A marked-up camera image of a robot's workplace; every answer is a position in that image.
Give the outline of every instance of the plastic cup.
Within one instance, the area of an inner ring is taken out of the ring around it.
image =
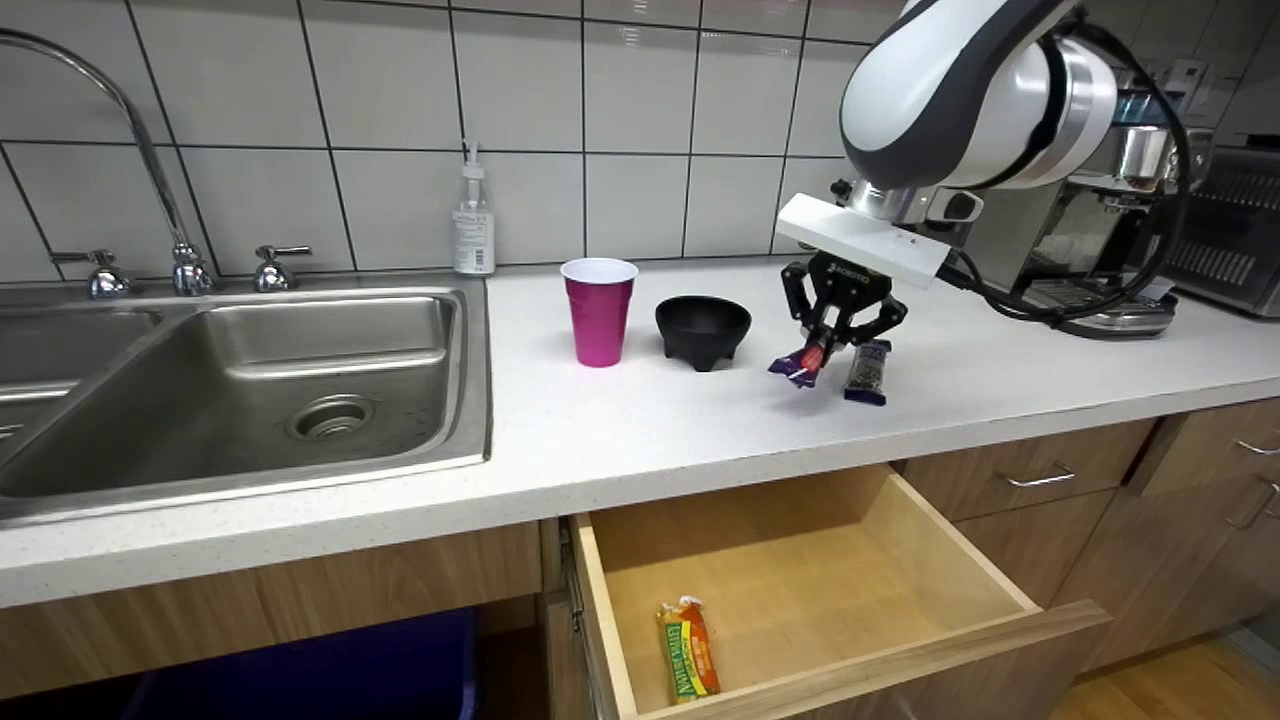
[[[569,313],[573,313],[573,348],[590,369],[609,369],[623,356],[635,264],[617,258],[579,258],[560,264]]]

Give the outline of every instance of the drawer handle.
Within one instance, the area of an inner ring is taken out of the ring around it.
[[[1007,489],[1051,489],[1051,483],[1075,483],[1080,472],[1051,472],[1051,475],[1007,475]]]
[[[1236,449],[1245,449],[1245,453],[1253,453],[1253,458],[1269,458],[1269,461],[1277,461],[1277,458],[1280,458],[1280,449],[1248,445],[1248,439],[1236,439]]]

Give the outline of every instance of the faucet handle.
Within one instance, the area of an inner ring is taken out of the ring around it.
[[[111,299],[111,297],[127,297],[127,279],[118,274],[118,258],[106,248],[91,253],[51,253],[57,264],[97,264],[89,274],[89,297],[91,299]]]
[[[260,258],[260,264],[252,274],[252,290],[256,294],[289,294],[291,275],[285,274],[281,258],[314,258],[314,248],[260,246],[256,258]]]

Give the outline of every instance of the cabinet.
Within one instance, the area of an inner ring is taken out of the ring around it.
[[[605,715],[958,715],[998,687],[1048,715],[1105,626],[1031,603],[890,469],[595,514],[573,543]],[[682,707],[656,632],[676,597],[704,599],[723,684]]]
[[[907,461],[906,475],[1007,582],[1051,603],[1152,424],[1089,427],[1044,439]]]
[[[1089,667],[1280,603],[1277,483],[1280,401],[1164,419],[1063,586],[1111,612]]]
[[[540,594],[540,528],[0,612],[0,701]]]

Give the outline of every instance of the white tile wall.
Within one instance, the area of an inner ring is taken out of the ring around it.
[[[1273,0],[1089,11],[1150,60],[1210,63],[1198,125],[1228,112],[1277,16]],[[788,253],[775,202],[847,171],[835,103],[896,16],[899,0],[0,0],[0,23],[126,85],[219,274],[269,241],[315,248],[299,270],[450,264],[459,140],[484,147],[504,264]],[[118,109],[3,48],[0,92],[15,170],[0,279],[57,279],[45,241],[169,274]]]

